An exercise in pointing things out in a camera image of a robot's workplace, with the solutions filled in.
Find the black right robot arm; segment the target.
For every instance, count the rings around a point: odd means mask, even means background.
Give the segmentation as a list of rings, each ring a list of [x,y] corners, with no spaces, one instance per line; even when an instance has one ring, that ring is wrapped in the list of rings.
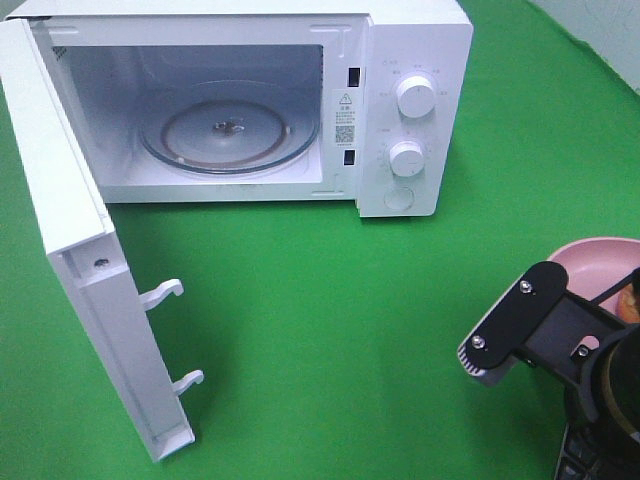
[[[597,418],[589,421],[579,397],[565,394],[567,425],[556,479],[639,477],[639,328],[607,346],[590,370]]]

